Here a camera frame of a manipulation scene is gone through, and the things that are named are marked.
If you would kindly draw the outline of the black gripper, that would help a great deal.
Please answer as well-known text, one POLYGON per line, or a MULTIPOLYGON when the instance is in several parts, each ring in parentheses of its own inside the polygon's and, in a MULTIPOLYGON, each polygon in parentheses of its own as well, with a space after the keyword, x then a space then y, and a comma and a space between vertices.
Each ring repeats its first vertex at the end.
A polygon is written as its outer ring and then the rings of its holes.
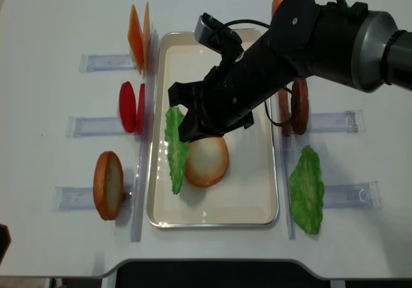
POLYGON ((202 81, 175 82, 168 89, 169 105, 188 110, 178 127, 181 142, 221 137, 254 123, 252 110, 297 75, 272 45, 267 30, 237 57, 222 57, 202 81))

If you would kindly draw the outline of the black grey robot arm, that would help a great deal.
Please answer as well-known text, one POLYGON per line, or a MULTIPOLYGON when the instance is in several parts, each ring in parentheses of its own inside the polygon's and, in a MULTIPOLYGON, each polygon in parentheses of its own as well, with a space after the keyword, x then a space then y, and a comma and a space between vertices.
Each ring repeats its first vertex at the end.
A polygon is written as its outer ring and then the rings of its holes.
POLYGON ((246 50, 228 24, 209 14, 200 16, 195 38, 222 60, 202 81, 169 88, 170 105, 187 108, 178 128, 183 142, 250 127, 252 110, 296 77, 366 93, 383 84, 411 88, 411 33, 365 3, 283 0, 268 30, 246 50))

